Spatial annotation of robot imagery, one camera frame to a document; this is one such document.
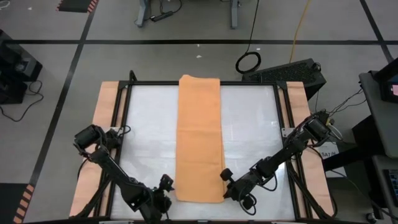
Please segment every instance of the white table surface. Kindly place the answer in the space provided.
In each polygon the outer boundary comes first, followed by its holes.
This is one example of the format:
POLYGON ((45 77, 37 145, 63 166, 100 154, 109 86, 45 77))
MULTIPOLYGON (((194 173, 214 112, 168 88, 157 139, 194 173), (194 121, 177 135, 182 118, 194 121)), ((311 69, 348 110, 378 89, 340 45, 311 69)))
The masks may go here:
MULTIPOLYGON (((120 165, 131 177, 157 187, 163 174, 175 177, 178 86, 134 86, 120 165)), ((221 126, 225 163, 237 179, 259 159, 282 147, 280 126, 271 86, 221 86, 221 126)), ((276 172, 278 188, 268 192, 256 187, 257 213, 249 216, 230 198, 223 203, 179 202, 169 193, 172 220, 294 220, 285 164, 276 172)), ((273 188, 274 181, 266 187, 273 188)), ((142 219, 121 198, 116 187, 112 219, 142 219)))

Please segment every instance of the black keyboard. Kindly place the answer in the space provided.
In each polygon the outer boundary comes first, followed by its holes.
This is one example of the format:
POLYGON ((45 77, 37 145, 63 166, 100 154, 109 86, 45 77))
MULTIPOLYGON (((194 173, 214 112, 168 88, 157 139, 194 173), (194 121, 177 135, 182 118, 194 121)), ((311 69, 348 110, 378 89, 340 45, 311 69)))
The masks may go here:
POLYGON ((287 82, 301 81, 306 84, 312 83, 316 80, 313 74, 317 71, 316 67, 310 67, 307 62, 301 62, 279 68, 260 70, 258 72, 254 72, 254 74, 250 75, 248 78, 250 81, 258 81, 261 76, 262 81, 265 82, 283 80, 287 82))
POLYGON ((383 170, 383 172, 390 188, 392 200, 398 207, 398 170, 383 170))

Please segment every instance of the orange towel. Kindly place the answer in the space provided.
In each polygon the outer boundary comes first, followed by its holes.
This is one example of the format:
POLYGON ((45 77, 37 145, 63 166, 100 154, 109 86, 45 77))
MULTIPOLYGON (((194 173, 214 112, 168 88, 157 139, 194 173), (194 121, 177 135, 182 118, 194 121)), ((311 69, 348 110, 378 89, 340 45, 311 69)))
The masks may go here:
POLYGON ((178 91, 175 193, 178 200, 224 201, 220 80, 183 75, 178 91))

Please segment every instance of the keyboard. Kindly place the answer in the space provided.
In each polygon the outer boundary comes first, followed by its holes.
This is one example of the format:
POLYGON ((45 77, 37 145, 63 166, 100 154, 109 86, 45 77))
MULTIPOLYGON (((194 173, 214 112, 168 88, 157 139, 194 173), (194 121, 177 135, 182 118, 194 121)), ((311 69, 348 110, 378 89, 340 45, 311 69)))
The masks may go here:
POLYGON ((384 177, 389 185, 391 197, 396 207, 398 207, 398 170, 383 170, 384 177))
POLYGON ((313 83, 317 79, 314 73, 319 72, 318 66, 312 60, 289 63, 274 68, 267 68, 245 75, 245 80, 264 82, 287 81, 313 83))

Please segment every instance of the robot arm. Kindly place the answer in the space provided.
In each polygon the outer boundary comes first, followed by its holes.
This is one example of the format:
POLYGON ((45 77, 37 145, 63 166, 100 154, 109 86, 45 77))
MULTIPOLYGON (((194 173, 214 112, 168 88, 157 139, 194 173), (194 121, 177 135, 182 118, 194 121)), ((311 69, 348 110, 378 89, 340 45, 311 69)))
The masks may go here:
POLYGON ((231 197, 232 200, 239 203, 243 202, 243 207, 249 210, 256 204, 256 200, 250 194, 256 185, 265 185, 270 181, 279 165, 290 161, 292 156, 305 150, 310 139, 318 142, 313 145, 313 147, 317 147, 329 138, 329 134, 330 129, 318 119, 317 114, 309 116, 291 132, 284 141, 284 147, 279 152, 272 157, 258 161, 249 169, 248 173, 238 180, 232 179, 233 173, 228 168, 223 170, 220 174, 221 178, 223 181, 229 181, 224 198, 231 197))
POLYGON ((173 180, 164 174, 159 188, 150 189, 135 178, 129 177, 109 155, 108 149, 120 144, 120 137, 115 130, 104 133, 99 126, 90 125, 75 136, 74 146, 83 157, 98 164, 110 180, 119 186, 123 200, 134 212, 139 210, 147 223, 159 223, 162 214, 166 213, 172 204, 164 191, 174 190, 173 180), (95 151, 89 153, 85 149, 92 144, 96 144, 95 151))

